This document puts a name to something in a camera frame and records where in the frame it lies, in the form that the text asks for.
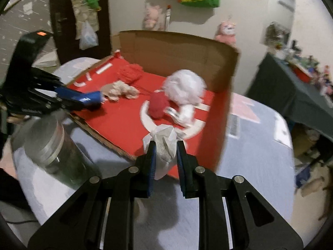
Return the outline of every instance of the transparent container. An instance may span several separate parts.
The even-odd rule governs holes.
[[[36,165],[73,189],[92,176],[100,176],[53,115],[34,123],[26,135],[24,150]]]

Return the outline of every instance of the door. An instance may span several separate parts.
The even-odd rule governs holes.
[[[75,16],[71,0],[50,0],[50,17],[54,42],[61,64],[79,57],[102,59],[111,53],[108,0],[99,0],[102,8],[98,11],[99,30],[96,32],[99,45],[86,50],[79,49],[75,39]]]

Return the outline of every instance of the green toy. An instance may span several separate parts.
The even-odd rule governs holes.
[[[97,11],[100,11],[101,7],[99,6],[98,1],[99,0],[86,0],[89,7],[91,7],[92,9],[96,9]]]

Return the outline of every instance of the dark green tablecloth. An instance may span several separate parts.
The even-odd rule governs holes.
[[[267,54],[247,97],[333,140],[333,109],[311,84],[302,82],[281,60]]]

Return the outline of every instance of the red ball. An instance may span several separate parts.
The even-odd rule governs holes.
[[[164,92],[154,92],[150,95],[148,115],[154,119],[164,116],[164,110],[170,106],[168,97]]]
[[[130,85],[134,81],[140,79],[143,73],[142,66],[138,64],[122,66],[118,70],[118,79]]]

